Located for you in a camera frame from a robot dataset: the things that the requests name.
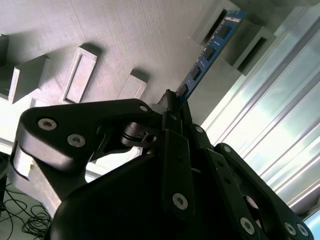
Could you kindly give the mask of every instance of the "gray rectangular block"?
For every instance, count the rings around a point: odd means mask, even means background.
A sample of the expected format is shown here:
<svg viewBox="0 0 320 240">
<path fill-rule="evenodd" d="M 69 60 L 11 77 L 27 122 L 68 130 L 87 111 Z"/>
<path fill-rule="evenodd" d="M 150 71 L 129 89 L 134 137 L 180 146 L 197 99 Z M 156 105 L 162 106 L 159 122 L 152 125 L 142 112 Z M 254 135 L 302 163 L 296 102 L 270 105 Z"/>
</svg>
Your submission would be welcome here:
<svg viewBox="0 0 320 240">
<path fill-rule="evenodd" d="M 244 20 L 220 57 L 247 75 L 275 39 L 276 36 L 265 27 Z"/>
<path fill-rule="evenodd" d="M 0 98 L 8 100 L 13 73 L 13 66 L 7 65 L 0 68 Z"/>
<path fill-rule="evenodd" d="M 38 88 L 49 61 L 49 58 L 43 55 L 14 67 L 8 95 L 9 103 L 14 104 Z"/>
<path fill-rule="evenodd" d="M 195 20 L 194 25 L 188 34 L 188 38 L 200 46 L 223 11 L 230 10 L 238 11 L 240 8 L 229 0 L 213 0 L 206 11 L 200 14 L 200 16 Z"/>
<path fill-rule="evenodd" d="M 0 67 L 7 62 L 8 47 L 9 37 L 0 33 Z"/>
<path fill-rule="evenodd" d="M 140 99 L 146 87 L 147 84 L 144 81 L 130 74 L 117 99 Z"/>
<path fill-rule="evenodd" d="M 61 103 L 81 102 L 100 54 L 100 49 L 89 44 L 83 44 L 77 48 L 60 95 Z"/>
</svg>

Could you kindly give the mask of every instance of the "black metal bracket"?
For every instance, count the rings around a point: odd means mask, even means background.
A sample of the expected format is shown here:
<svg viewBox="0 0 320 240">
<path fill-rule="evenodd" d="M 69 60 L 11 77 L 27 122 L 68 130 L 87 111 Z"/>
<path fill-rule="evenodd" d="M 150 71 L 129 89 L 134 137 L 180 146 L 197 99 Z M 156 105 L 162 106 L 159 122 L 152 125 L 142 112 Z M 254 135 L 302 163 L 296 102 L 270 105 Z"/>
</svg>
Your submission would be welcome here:
<svg viewBox="0 0 320 240">
<path fill-rule="evenodd" d="M 211 145 L 206 132 L 192 123 L 188 104 L 179 110 L 169 90 L 160 104 L 167 110 L 162 115 L 137 99 L 31 108 L 22 114 L 10 175 L 20 189 L 47 194 L 35 196 L 58 196 L 47 198 L 54 215 L 48 234 L 62 236 L 53 239 L 82 234 L 103 239 L 106 232 L 184 240 L 313 239 L 230 146 Z M 50 121 L 43 126 L 43 119 Z M 133 146 L 143 148 L 142 156 L 89 184 L 83 181 L 88 161 Z M 16 167 L 22 155 L 34 165 L 24 175 Z M 68 186 L 59 179 L 69 180 Z M 46 185 L 37 188 L 41 183 Z M 257 203 L 258 221 L 244 196 Z"/>
</svg>

